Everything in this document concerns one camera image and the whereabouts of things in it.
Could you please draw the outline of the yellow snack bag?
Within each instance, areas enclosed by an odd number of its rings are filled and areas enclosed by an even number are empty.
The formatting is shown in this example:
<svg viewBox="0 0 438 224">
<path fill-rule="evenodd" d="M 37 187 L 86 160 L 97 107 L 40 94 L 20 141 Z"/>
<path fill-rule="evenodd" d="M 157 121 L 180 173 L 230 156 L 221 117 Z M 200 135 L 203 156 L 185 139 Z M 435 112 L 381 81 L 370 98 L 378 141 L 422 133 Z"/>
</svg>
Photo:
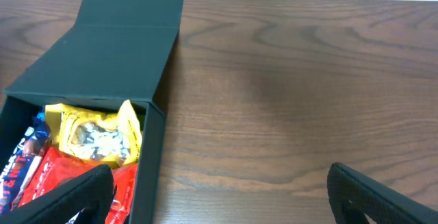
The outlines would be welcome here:
<svg viewBox="0 0 438 224">
<path fill-rule="evenodd" d="M 104 113 L 63 103 L 46 105 L 44 120 L 52 132 L 52 145 L 90 164 L 113 169 L 138 162 L 142 130 L 129 100 L 117 113 Z"/>
</svg>

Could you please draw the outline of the Dairy Milk chocolate bar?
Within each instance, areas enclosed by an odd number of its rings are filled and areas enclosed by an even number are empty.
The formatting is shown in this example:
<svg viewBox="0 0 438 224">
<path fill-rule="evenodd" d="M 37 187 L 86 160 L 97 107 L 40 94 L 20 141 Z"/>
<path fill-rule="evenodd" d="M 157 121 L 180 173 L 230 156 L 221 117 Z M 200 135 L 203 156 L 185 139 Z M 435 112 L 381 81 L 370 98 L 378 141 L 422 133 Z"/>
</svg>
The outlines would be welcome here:
<svg viewBox="0 0 438 224">
<path fill-rule="evenodd" d="M 34 176 L 51 138 L 44 112 L 33 118 L 1 173 L 1 214 L 18 207 L 23 192 Z"/>
</svg>

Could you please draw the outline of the red snack bag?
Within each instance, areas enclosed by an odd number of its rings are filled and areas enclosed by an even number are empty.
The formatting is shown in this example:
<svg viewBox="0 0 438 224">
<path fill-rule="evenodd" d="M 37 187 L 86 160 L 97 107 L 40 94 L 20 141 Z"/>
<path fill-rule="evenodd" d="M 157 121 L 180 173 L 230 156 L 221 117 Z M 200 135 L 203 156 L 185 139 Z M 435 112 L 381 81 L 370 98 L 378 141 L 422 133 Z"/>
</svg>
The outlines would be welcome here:
<svg viewBox="0 0 438 224">
<path fill-rule="evenodd" d="M 94 167 L 93 164 L 49 148 L 18 205 L 21 207 Z M 123 224 L 127 221 L 132 207 L 137 170 L 138 165 L 131 164 L 112 171 L 116 194 L 106 217 L 106 224 Z"/>
</svg>

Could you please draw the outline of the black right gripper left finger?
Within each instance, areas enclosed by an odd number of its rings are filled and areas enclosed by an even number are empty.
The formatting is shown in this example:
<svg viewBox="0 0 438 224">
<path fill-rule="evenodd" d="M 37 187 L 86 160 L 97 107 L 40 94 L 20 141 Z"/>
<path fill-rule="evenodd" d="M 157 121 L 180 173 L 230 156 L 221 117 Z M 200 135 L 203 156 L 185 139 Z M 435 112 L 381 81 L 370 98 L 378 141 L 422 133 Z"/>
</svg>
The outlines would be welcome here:
<svg viewBox="0 0 438 224">
<path fill-rule="evenodd" d="M 114 178 L 107 165 L 99 165 L 52 191 L 1 216 L 1 224 L 104 224 L 114 198 Z"/>
</svg>

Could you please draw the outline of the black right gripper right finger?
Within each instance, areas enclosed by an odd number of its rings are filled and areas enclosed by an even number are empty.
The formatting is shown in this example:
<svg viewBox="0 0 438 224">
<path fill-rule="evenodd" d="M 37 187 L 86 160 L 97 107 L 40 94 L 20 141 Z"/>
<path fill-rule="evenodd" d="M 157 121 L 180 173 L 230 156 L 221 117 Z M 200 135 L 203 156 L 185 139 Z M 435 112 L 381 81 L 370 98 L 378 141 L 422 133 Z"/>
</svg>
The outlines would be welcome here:
<svg viewBox="0 0 438 224">
<path fill-rule="evenodd" d="M 327 176 L 328 200 L 336 223 L 436 223 L 437 211 L 336 162 Z"/>
</svg>

